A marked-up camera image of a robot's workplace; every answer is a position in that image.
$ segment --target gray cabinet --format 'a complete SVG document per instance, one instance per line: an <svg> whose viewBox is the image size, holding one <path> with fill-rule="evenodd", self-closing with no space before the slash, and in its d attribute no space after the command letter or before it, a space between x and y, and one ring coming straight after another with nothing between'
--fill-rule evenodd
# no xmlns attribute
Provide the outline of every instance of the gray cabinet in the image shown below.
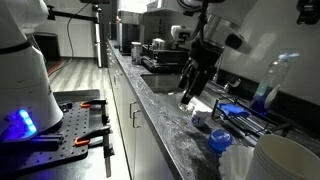
<svg viewBox="0 0 320 180"><path fill-rule="evenodd" d="M174 179L130 82L112 50L107 53L112 58L109 59L109 74L131 179Z"/></svg>

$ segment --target gray countertop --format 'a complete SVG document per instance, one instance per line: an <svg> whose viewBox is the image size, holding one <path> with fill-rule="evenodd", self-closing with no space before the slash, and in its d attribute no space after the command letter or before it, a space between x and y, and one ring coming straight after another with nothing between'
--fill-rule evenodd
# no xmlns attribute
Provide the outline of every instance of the gray countertop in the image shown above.
<svg viewBox="0 0 320 180"><path fill-rule="evenodd" d="M154 94L141 78L142 74L151 74L143 66L132 65L131 56L122 56L114 48L116 41L109 40L109 44L119 61L124 74L132 85L147 121L153 126L153 133L158 135L158 144L162 146L169 167L177 179L221 179L218 170L219 155L208 145L207 139L214 129L226 129L220 123L207 121L203 128L196 128L191 124L191 116L176 116L161 102L161 97ZM233 144L244 144L241 138L234 138ZM313 152L319 153L320 145L314 141L305 146L312 146Z"/></svg>

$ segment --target metal plate with holes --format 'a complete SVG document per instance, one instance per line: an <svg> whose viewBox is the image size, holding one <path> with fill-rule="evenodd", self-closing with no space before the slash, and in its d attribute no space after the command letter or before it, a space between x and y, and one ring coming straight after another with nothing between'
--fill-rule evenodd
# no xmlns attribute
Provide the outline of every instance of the metal plate with holes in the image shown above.
<svg viewBox="0 0 320 180"><path fill-rule="evenodd" d="M0 176L29 173L85 158L88 145L77 148L74 139L89 131L89 112L89 108L80 108L79 102L73 103L73 108L64 114L62 126L55 133L63 135L62 144L56 151L33 152L21 147L21 151L0 154Z"/></svg>

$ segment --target backsplash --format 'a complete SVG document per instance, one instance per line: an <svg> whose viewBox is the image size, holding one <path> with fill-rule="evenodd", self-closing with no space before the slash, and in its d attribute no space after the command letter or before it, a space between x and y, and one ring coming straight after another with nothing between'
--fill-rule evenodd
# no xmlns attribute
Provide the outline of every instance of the backsplash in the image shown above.
<svg viewBox="0 0 320 180"><path fill-rule="evenodd" d="M222 69L260 82L268 65L279 54L298 52L301 56L291 61L291 69L280 90L320 105L320 85L317 81L320 76L320 62L317 62L320 56L320 24L297 25L299 12L296 4L297 0L258 0L239 29L239 33L251 44L252 52L245 55L226 48ZM197 23L196 15L164 14L158 14L163 30L158 36L169 42L172 41L171 25L183 24L193 28ZM149 35L145 42L154 36L157 35Z"/></svg>

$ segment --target cabinet door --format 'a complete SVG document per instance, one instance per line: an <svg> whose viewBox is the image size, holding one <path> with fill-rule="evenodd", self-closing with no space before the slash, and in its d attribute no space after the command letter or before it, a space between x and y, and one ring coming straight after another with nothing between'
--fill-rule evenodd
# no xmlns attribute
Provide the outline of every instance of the cabinet door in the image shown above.
<svg viewBox="0 0 320 180"><path fill-rule="evenodd" d="M174 177L162 155L142 113L137 115L135 180L173 180Z"/></svg>
<svg viewBox="0 0 320 180"><path fill-rule="evenodd" d="M129 170L131 178L134 179L134 169L135 169L135 152L136 152L136 128L133 125L133 116L137 113L136 110L139 109L136 103L135 96L130 88L129 82L126 77L121 78L121 85L123 88L123 140L125 144L125 151L127 154L127 160L129 164Z"/></svg>

